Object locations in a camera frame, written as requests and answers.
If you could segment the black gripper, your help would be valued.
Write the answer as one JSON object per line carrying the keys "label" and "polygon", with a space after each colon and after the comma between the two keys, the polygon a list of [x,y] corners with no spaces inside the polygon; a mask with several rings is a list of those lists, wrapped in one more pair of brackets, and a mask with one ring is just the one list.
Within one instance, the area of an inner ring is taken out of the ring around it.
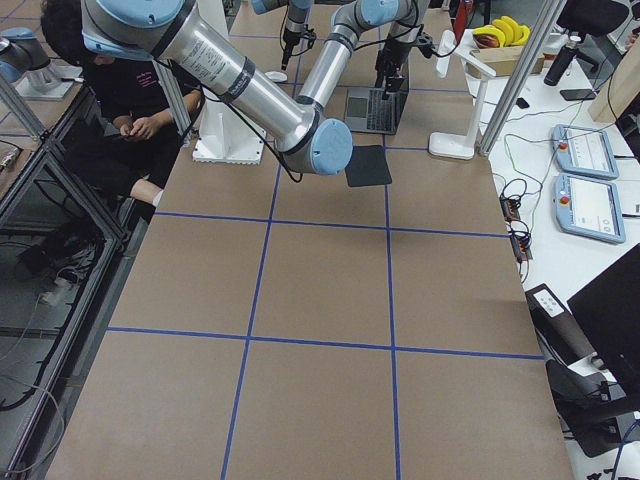
{"label": "black gripper", "polygon": [[415,40],[409,43],[388,37],[384,46],[378,51],[375,63],[376,80],[374,87],[382,88],[384,100],[398,93],[407,79],[408,74],[402,72],[407,64],[412,48],[417,48],[425,58],[433,54],[433,40],[430,35],[419,33]]}
{"label": "black gripper", "polygon": [[306,40],[308,49],[311,49],[316,41],[316,33],[314,29],[310,28],[306,23],[294,21],[293,19],[286,17],[282,40],[284,41],[284,48],[281,60],[281,70],[286,71],[294,48],[302,40]]}

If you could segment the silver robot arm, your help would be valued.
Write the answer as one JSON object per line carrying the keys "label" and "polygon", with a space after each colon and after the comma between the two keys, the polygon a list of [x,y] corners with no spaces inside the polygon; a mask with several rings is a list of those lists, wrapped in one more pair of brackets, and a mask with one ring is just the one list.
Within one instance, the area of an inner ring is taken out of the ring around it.
{"label": "silver robot arm", "polygon": [[307,20],[314,5],[312,0],[253,0],[254,12],[258,15],[285,8],[280,33],[282,50],[281,69],[285,71],[292,57],[311,50],[316,41],[316,33]]}
{"label": "silver robot arm", "polygon": [[300,95],[285,94],[251,59],[200,15],[194,1],[84,1],[82,34],[95,53],[135,60],[167,59],[222,102],[238,108],[274,139],[278,157],[296,173],[334,175],[349,163],[352,135],[324,108],[361,35],[390,27],[386,63],[407,59],[428,9],[426,1],[353,1],[339,7],[331,32]]}

